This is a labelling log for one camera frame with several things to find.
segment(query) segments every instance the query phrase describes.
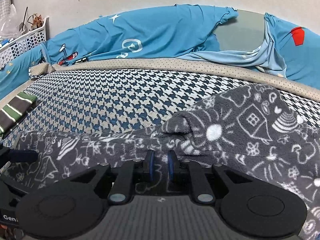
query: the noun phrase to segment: white star print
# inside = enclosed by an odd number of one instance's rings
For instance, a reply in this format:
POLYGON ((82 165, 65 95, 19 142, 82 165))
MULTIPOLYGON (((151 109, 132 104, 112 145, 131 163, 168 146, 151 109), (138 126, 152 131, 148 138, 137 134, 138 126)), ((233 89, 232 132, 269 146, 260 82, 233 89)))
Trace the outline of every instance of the white star print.
POLYGON ((112 23, 115 23, 115 19, 116 18, 118 18, 119 16, 121 16, 121 15, 118 15, 118 14, 116 14, 115 16, 113 16, 113 17, 111 17, 111 18, 109 18, 109 20, 113 20, 113 22, 112 23))

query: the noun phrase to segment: plastic bag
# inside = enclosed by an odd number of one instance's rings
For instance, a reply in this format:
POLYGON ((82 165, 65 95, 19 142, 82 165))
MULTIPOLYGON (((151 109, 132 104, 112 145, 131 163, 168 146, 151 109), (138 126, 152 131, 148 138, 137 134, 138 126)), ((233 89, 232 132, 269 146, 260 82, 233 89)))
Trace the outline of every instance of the plastic bag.
POLYGON ((12 4, 10 6, 10 14, 0 19, 0 40, 18 38, 21 36, 19 32, 19 19, 16 8, 12 4))

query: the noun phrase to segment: storage basket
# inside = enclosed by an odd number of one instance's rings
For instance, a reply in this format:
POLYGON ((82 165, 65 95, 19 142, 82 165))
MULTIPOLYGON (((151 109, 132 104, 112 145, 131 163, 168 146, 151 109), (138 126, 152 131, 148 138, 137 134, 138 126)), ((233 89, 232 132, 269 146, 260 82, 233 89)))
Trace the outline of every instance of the storage basket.
POLYGON ((42 27, 28 32, 0 48, 0 69, 17 56, 46 41, 45 25, 47 19, 44 19, 42 27))

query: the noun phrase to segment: green striped fabric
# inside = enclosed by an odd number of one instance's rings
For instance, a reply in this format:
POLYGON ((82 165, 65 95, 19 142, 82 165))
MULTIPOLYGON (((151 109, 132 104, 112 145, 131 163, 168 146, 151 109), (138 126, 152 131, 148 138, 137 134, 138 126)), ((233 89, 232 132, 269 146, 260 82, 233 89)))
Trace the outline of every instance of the green striped fabric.
POLYGON ((8 135, 24 119, 37 97, 20 92, 0 110, 0 138, 8 135))

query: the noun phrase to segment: metal screw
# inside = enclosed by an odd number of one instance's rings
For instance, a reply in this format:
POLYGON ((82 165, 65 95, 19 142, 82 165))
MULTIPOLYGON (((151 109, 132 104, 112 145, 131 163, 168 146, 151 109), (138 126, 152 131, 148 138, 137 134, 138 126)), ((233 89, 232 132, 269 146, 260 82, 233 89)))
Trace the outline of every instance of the metal screw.
POLYGON ((122 202, 125 200, 125 195, 117 193, 117 194, 112 194, 109 199, 113 202, 122 202))
POLYGON ((210 194, 201 194, 198 196, 198 200, 201 202, 210 202, 213 200, 213 196, 210 194))

